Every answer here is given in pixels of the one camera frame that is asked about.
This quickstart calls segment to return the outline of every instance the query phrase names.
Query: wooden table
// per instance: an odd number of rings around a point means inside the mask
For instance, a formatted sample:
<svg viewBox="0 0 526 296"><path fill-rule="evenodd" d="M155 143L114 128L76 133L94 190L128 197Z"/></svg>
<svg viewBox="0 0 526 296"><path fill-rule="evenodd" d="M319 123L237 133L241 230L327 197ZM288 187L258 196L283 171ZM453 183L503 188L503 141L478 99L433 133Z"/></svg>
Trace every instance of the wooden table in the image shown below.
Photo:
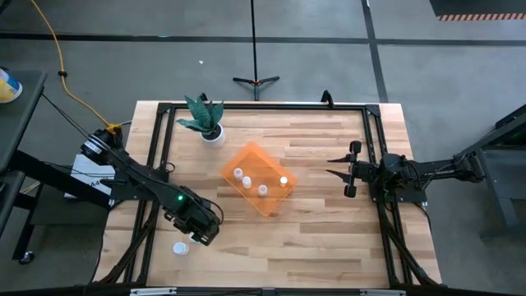
<svg viewBox="0 0 526 296"><path fill-rule="evenodd" d="M127 141L131 157L144 164L157 103L137 102ZM389 152L412 158L400 104L380 107ZM176 118L190 117L187 110L176 112ZM357 196L346 198L341 179L325 171L344 172L346 164L325 161L344 156L352 140L365 143L359 112L225 110L221 123L227 138L216 150L205 148L197 133L176 124L168 158L176 168L171 182L188 186L224 209L220 233L209 247L190 244L186 256L176 256L173 244L189 240L161 211L149 286L388 287L378 214L367 185L357 180ZM157 155L163 132L159 139ZM298 178L292 194L271 217L263 217L219 175L249 141L255 141ZM367 149L362 149L359 158L368 160ZM96 280L105 276L127 249L136 207L137 202L126 201L109 214ZM440 282L425 215L413 204L401 204L400 214L408 249L431 278ZM398 252L394 251L394 257L402 279ZM136 274L140 261L138 256Z"/></svg>

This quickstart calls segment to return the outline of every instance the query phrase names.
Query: gray floor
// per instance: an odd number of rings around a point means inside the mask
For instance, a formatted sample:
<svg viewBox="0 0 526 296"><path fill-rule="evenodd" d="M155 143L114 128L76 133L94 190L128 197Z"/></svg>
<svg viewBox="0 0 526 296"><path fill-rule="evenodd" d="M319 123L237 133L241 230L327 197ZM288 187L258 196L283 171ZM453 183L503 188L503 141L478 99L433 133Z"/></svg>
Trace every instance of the gray floor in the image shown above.
<svg viewBox="0 0 526 296"><path fill-rule="evenodd" d="M92 34L249 36L248 0L40 1L56 31ZM525 21L435 20L427 0L370 0L378 38L525 39ZM256 25L270 37L367 37L360 0L256 1ZM47 32L28 1L13 1L0 30ZM49 73L47 95L88 130L97 118L61 90L57 53L49 41L0 40L0 64ZM181 99L206 92L212 99L250 99L231 82L251 77L251 45L230 43L61 42L70 88L112 122L132 117L139 99ZM416 160L452 156L526 103L526 47L380 46L389 101L401 103ZM260 77L281 81L263 100L317 101L328 89L338 101L378 102L367 45L259 44ZM71 163L80 136L41 101L23 150ZM483 243L481 230L500 223L483 184L435 182L429 212L445 284L526 294L526 243ZM13 212L0 239L0 290L88 282L100 248L100 227L38 228L37 259L9 260L25 213Z"/></svg>

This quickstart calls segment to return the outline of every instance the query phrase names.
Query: yellow object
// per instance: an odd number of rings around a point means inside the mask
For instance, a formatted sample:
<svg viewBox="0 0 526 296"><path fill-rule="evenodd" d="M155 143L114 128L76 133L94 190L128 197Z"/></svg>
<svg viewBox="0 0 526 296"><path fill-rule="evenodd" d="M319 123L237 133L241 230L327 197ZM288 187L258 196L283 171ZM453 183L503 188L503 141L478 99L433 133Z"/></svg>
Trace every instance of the yellow object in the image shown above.
<svg viewBox="0 0 526 296"><path fill-rule="evenodd" d="M60 70L61 72L66 72L66 70L64 69L64 61L63 61L63 58L62 58L62 51L60 50L60 45L58 44L58 39L57 39L57 36L55 35L55 31L53 30L53 27L49 24L48 22L48 19L46 18L46 16L44 15L44 13L40 10L40 7L37 5L37 3L35 2L35 0L31 0L31 3L33 3L33 5L35 6L36 10L39 12L40 16L42 16L42 19L44 20L44 22L46 23L46 25L48 26L49 30L51 31L51 35L53 35L53 39L55 40L55 44L57 45L57 51L58 51L58 58L60 60ZM93 109L93 107L89 106L87 103L85 103L82 99L79 99L77 98L72 92L69 91L69 89L67 88L66 86L66 78L64 76L61 76L62 78L62 87L64 88L64 90L66 91L66 93L72 98L74 99L75 101L83 104L86 108L88 108L89 110L91 110L91 112L93 112L98 118L100 118L100 120L102 120L102 122L106 125L106 126L110 126L111 124L102 117L102 115L100 115L97 111L95 111L95 109Z"/></svg>
<svg viewBox="0 0 526 296"><path fill-rule="evenodd" d="M22 84L0 69L0 104L9 103L22 93Z"/></svg>

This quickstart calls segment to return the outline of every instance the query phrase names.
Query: white bottle cap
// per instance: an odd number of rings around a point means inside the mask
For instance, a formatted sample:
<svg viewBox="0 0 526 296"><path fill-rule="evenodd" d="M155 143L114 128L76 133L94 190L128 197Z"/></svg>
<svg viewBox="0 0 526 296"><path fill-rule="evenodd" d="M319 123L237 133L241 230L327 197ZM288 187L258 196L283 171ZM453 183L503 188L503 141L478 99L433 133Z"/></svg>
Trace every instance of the white bottle cap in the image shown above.
<svg viewBox="0 0 526 296"><path fill-rule="evenodd" d="M243 170L240 168L236 168L233 171L233 176L236 178L236 180L241 181L243 179Z"/></svg>
<svg viewBox="0 0 526 296"><path fill-rule="evenodd" d="M190 247L188 247L188 245L185 243L175 243L173 245L173 252L178 255L181 255L181 256L187 255L189 251L190 251Z"/></svg>
<svg viewBox="0 0 526 296"><path fill-rule="evenodd" d="M252 180L250 179L250 177L243 177L243 186L245 187L245 189L249 189L251 185Z"/></svg>
<svg viewBox="0 0 526 296"><path fill-rule="evenodd" d="M288 183L288 179L287 179L287 177L281 177L281 178L279 179L279 185L280 185L281 187L285 187L285 185L287 185L287 183Z"/></svg>
<svg viewBox="0 0 526 296"><path fill-rule="evenodd" d="M257 188L257 192L260 194L260 197L264 197L268 193L269 189L265 185L260 185Z"/></svg>

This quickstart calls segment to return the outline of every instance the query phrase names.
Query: tripod stand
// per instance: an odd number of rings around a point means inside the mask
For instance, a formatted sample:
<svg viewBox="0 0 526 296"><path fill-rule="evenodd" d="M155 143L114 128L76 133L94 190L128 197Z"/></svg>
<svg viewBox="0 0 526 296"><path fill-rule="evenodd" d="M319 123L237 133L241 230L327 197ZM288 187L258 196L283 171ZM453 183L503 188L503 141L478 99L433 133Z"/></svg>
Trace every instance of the tripod stand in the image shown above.
<svg viewBox="0 0 526 296"><path fill-rule="evenodd" d="M234 77L232 80L236 82L248 83L249 85L254 87L254 100L259 101L260 100L260 86L262 86L266 82L278 81L279 76L274 76L274 77L265 78L261 80L257 79L256 25L254 24L254 0L250 0L250 8L251 8L251 18L252 18L252 48L254 50L254 80L237 78L237 77Z"/></svg>

